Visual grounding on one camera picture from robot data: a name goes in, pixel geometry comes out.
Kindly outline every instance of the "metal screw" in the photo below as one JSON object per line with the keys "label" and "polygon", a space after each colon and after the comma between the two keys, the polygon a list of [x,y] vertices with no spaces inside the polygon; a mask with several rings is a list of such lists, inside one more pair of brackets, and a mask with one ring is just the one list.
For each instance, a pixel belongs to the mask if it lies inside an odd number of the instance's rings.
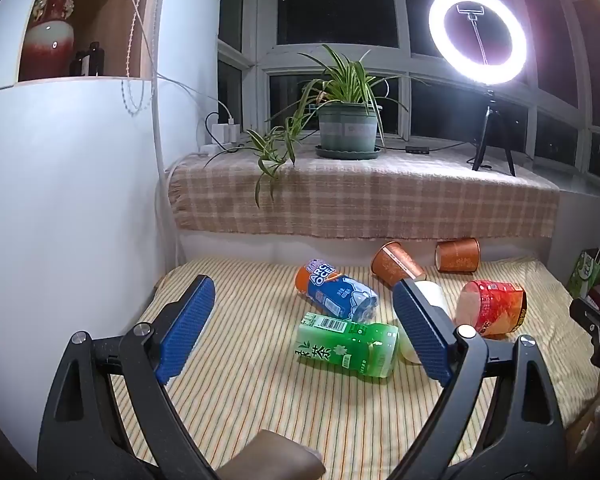
{"label": "metal screw", "polygon": [[460,325],[458,327],[458,333],[465,339],[471,339],[472,337],[475,337],[476,334],[475,328],[471,325]]}
{"label": "metal screw", "polygon": [[73,334],[71,336],[71,342],[74,345],[79,345],[81,343],[84,343],[85,341],[87,341],[87,333],[86,332],[76,332],[75,334]]}
{"label": "metal screw", "polygon": [[151,332],[151,325],[149,325],[148,323],[138,323],[134,327],[134,334],[136,334],[137,336],[145,336],[149,332]]}
{"label": "metal screw", "polygon": [[535,346],[536,345],[536,340],[533,339],[531,336],[529,335],[521,335],[520,336],[520,342],[524,345],[524,346]]}

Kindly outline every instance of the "white cup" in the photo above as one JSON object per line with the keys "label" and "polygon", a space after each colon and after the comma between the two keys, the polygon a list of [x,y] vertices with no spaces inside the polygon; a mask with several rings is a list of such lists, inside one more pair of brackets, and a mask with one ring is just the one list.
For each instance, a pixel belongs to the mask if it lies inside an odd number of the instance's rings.
{"label": "white cup", "polygon": [[[416,286],[420,289],[422,295],[429,301],[429,304],[432,306],[438,306],[442,310],[446,312],[446,314],[451,317],[449,312],[449,307],[446,304],[445,295],[442,292],[442,288],[437,283],[434,282],[415,282]],[[411,341],[409,341],[409,337],[407,337],[407,333],[402,328],[400,320],[396,319],[395,326],[398,327],[398,345],[400,346],[400,353],[404,356],[407,361],[412,363],[420,364],[420,359],[418,358],[418,354],[413,348]]]}

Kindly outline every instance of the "red vase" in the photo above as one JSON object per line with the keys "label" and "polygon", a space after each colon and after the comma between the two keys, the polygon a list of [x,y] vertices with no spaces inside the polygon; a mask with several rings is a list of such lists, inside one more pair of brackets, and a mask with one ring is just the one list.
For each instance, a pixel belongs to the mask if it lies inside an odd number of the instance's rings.
{"label": "red vase", "polygon": [[20,56],[20,81],[68,75],[74,28],[67,22],[74,0],[36,0]]}

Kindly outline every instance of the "orange and blue bottle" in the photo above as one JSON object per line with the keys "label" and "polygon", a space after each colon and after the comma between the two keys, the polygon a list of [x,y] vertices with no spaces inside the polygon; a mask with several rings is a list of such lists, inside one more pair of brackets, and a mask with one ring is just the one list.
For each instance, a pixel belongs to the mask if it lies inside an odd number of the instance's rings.
{"label": "orange and blue bottle", "polygon": [[378,295],[368,286],[322,260],[311,260],[300,267],[296,289],[320,305],[328,316],[356,323],[371,321],[378,305]]}

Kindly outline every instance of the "green flower pot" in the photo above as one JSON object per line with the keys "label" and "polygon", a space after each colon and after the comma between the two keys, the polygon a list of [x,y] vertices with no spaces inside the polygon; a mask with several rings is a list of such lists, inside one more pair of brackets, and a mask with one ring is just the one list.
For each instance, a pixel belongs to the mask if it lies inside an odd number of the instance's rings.
{"label": "green flower pot", "polygon": [[320,145],[333,152],[373,152],[378,118],[371,106],[332,103],[318,110]]}

